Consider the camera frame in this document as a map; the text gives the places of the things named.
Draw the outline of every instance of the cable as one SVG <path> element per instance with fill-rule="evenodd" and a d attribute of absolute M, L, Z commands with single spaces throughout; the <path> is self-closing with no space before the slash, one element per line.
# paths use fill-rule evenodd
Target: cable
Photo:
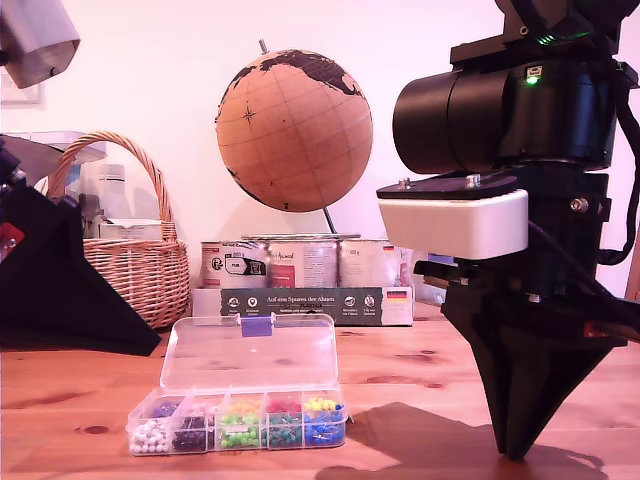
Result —
<path fill-rule="evenodd" d="M 640 125 L 629 106 L 629 82 L 624 73 L 617 69 L 617 63 L 613 59 L 610 58 L 608 63 L 613 77 L 611 86 L 615 97 L 616 115 L 635 158 L 635 175 L 627 207 L 627 239 L 622 251 L 602 249 L 598 258 L 598 263 L 602 265 L 618 265 L 631 253 L 636 240 L 636 218 L 640 200 Z"/>
<path fill-rule="evenodd" d="M 584 268 L 582 268 L 582 266 L 564 248 L 562 248 L 555 238 L 531 220 L 529 220 L 529 230 L 535 233 L 538 238 L 547 245 L 547 247 L 553 250 L 558 258 L 560 258 L 560 260 L 562 260 L 571 269 L 574 275 L 578 277 L 580 282 L 596 297 L 598 297 L 606 307 L 616 314 L 615 321 L 606 321 L 606 323 L 618 323 L 640 332 L 640 321 L 631 316 L 630 313 L 620 305 L 618 299 L 609 292 L 609 290 L 604 288 L 600 282 L 593 278 Z"/>
<path fill-rule="evenodd" d="M 511 0 L 511 5 L 538 43 L 546 44 L 557 38 L 531 0 Z"/>

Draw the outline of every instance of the german flag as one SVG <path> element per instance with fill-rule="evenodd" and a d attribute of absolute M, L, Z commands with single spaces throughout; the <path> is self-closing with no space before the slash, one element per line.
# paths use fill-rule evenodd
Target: german flag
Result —
<path fill-rule="evenodd" d="M 409 293 L 406 290 L 388 290 L 387 302 L 406 302 Z"/>

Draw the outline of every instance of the clear plastic lid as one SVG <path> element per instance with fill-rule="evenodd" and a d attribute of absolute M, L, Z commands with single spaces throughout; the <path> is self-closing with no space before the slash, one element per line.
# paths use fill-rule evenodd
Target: clear plastic lid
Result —
<path fill-rule="evenodd" d="M 176 393 L 330 388 L 338 382 L 333 319 L 324 314 L 184 318 L 160 385 Z"/>

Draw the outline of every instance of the black cylinder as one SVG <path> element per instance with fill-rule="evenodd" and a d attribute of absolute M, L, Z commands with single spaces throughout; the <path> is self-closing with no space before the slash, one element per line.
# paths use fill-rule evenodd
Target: black cylinder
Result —
<path fill-rule="evenodd" d="M 562 160 L 586 169 L 611 165 L 614 100 L 596 62 L 548 60 L 514 68 L 505 108 L 508 127 L 496 152 L 497 165 Z M 527 71 L 542 68 L 527 83 Z"/>
<path fill-rule="evenodd" d="M 416 173 L 490 169 L 503 131 L 508 71 L 452 72 L 414 80 L 400 94 L 393 137 Z"/>
<path fill-rule="evenodd" d="M 449 142 L 447 110 L 459 73 L 443 73 L 409 83 L 393 112 L 393 140 L 398 155 L 416 173 L 463 168 Z"/>

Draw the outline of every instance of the white wall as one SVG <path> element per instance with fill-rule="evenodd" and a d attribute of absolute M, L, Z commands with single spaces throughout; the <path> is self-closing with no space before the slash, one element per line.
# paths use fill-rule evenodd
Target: white wall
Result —
<path fill-rule="evenodd" d="M 337 229 L 379 236 L 383 225 L 375 189 L 411 176 L 391 136 L 396 98 L 414 78 L 450 69 L 449 49 L 501 32 L 491 0 L 325 0 L 306 2 L 207 0 L 65 0 L 82 42 L 62 75 L 46 82 L 41 108 L 4 108 L 2 130 L 109 129 L 145 148 L 165 174 L 179 235 L 189 243 L 192 276 L 199 242 L 241 234 L 327 231 L 321 212 L 282 213 L 235 185 L 220 158 L 214 118 L 231 78 L 260 53 L 302 48 L 336 60 L 361 85 L 374 120 L 374 145 L 360 183 L 330 207 Z M 640 66 L 634 26 L 623 32 L 622 58 Z M 141 168 L 127 162 L 128 197 L 136 216 L 157 215 Z M 632 157 L 616 147 L 612 224 L 603 245 L 624 241 L 624 211 Z M 624 292 L 628 265 L 602 268 L 611 290 Z"/>

